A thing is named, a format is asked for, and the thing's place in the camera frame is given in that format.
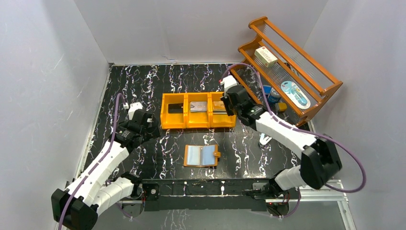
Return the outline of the orange card stack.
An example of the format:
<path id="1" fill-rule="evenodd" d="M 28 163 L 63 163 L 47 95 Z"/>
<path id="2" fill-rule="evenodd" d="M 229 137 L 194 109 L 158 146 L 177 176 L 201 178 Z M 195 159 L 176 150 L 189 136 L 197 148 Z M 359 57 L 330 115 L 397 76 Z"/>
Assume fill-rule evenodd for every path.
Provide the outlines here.
<path id="1" fill-rule="evenodd" d="M 223 101 L 212 101 L 213 113 L 226 114 L 226 108 Z"/>

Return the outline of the orange three-compartment bin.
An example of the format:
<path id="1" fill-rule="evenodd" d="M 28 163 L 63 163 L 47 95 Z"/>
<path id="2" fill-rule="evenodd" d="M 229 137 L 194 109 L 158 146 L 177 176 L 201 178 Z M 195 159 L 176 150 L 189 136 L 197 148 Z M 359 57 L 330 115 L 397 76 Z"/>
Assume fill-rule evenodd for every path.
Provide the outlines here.
<path id="1" fill-rule="evenodd" d="M 226 113 L 222 92 L 164 93 L 160 112 L 163 129 L 232 128 L 236 116 Z"/>

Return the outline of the silver card stack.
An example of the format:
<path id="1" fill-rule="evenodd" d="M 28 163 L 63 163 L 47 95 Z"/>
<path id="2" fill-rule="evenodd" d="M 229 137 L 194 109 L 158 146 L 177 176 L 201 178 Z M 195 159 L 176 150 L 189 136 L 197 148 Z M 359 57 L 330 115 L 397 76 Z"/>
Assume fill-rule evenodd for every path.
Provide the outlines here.
<path id="1" fill-rule="evenodd" d="M 190 102 L 190 112 L 206 112 L 207 111 L 207 102 L 206 101 L 192 101 Z"/>

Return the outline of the blue packaged cutter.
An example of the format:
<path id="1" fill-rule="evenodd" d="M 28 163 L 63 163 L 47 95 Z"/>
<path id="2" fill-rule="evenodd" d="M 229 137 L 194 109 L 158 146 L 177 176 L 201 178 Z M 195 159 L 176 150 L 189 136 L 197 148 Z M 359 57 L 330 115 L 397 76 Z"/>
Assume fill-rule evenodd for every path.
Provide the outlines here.
<path id="1" fill-rule="evenodd" d="M 302 110 L 310 108 L 311 102 L 302 90 L 292 81 L 284 81 L 281 84 L 282 91 L 293 101 L 293 103 Z"/>

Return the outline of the orange card holder wallet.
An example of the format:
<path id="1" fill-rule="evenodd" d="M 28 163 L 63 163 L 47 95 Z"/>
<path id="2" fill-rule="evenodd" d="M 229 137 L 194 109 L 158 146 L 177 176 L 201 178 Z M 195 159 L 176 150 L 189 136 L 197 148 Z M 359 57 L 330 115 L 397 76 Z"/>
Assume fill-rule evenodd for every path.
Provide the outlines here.
<path id="1" fill-rule="evenodd" d="M 218 151 L 218 145 L 186 145 L 183 166 L 215 167 L 218 165 L 220 157 L 221 153 Z"/>

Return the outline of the orange wooden shelf rack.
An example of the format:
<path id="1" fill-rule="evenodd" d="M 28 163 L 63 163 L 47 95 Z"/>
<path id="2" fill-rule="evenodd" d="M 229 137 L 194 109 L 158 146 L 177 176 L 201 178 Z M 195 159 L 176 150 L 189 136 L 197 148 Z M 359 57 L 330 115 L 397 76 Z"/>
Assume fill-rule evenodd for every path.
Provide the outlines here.
<path id="1" fill-rule="evenodd" d="M 342 81 L 328 72 L 266 16 L 251 21 L 248 26 L 256 35 L 252 41 L 238 48 L 244 56 L 243 63 L 251 65 L 282 96 L 282 100 L 297 114 L 298 127 L 309 122 L 342 86 Z M 278 58 L 268 68 L 254 55 L 255 50 L 261 46 L 265 46 Z M 281 89 L 284 81 L 297 84 L 310 100 L 310 108 L 299 109 L 289 99 Z"/>

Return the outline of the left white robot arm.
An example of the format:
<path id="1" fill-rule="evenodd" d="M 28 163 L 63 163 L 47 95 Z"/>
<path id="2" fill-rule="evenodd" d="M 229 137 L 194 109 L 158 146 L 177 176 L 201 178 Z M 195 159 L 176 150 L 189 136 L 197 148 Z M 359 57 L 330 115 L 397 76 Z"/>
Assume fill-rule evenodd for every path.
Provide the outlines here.
<path id="1" fill-rule="evenodd" d="M 53 218 L 58 227 L 91 230 L 105 210 L 125 197 L 142 194 L 142 179 L 130 172 L 107 183 L 114 169 L 145 142 L 158 138 L 158 120 L 142 109 L 130 110 L 129 119 L 114 124 L 100 154 L 67 188 L 51 196 Z"/>

